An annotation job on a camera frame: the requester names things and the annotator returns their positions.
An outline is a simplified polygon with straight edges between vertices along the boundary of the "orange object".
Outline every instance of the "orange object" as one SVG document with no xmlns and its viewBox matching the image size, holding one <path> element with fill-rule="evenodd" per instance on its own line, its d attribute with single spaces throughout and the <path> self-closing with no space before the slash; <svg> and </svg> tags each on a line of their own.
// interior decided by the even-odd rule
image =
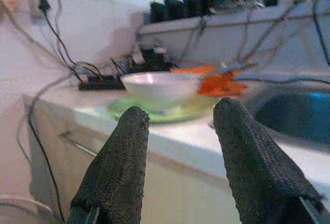
<svg viewBox="0 0 330 224">
<path fill-rule="evenodd" d="M 202 74 L 215 69 L 216 67 L 214 66 L 202 66 L 194 68 L 173 68 L 171 69 L 171 72 Z M 199 94 L 214 97 L 240 94 L 245 88 L 247 88 L 246 85 L 233 81 L 233 76 L 240 71 L 241 70 L 235 70 L 223 75 L 213 74 L 205 77 L 199 90 Z"/>
</svg>

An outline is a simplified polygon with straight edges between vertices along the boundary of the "green plate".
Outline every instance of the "green plate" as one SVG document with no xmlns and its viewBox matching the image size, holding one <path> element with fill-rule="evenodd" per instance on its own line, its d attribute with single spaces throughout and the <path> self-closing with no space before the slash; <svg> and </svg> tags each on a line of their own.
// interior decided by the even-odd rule
<svg viewBox="0 0 330 224">
<path fill-rule="evenodd" d="M 118 119 L 128 108 L 137 106 L 149 114 L 150 123 L 170 123 L 205 116 L 213 109 L 218 100 L 219 99 L 214 97 L 196 95 L 177 108 L 162 112 L 154 112 L 142 108 L 138 100 L 130 96 L 125 96 L 111 102 L 107 111 L 111 116 Z"/>
</svg>

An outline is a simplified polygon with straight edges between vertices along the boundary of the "sink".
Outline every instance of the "sink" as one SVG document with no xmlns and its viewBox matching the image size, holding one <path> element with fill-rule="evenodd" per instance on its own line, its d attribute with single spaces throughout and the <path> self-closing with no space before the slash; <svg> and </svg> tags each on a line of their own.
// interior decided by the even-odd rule
<svg viewBox="0 0 330 224">
<path fill-rule="evenodd" d="M 330 152 L 330 87 L 262 83 L 239 98 L 276 142 Z"/>
</svg>

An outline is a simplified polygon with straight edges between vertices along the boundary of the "electrical outlet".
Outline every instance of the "electrical outlet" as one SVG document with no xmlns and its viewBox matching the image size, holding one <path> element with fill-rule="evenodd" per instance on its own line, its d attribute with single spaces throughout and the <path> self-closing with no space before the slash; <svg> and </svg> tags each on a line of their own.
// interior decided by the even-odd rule
<svg viewBox="0 0 330 224">
<path fill-rule="evenodd" d="M 28 0 L 30 16 L 33 24 L 36 24 L 44 19 L 42 11 L 39 9 L 39 0 Z"/>
</svg>

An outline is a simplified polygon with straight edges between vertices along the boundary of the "white bowl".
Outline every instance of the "white bowl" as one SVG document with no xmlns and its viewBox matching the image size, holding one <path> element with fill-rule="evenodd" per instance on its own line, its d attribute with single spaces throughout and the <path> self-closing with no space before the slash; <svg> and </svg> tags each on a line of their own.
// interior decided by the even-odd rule
<svg viewBox="0 0 330 224">
<path fill-rule="evenodd" d="M 168 110 L 197 94 L 200 76 L 170 72 L 146 72 L 121 77 L 129 93 L 148 110 Z"/>
</svg>

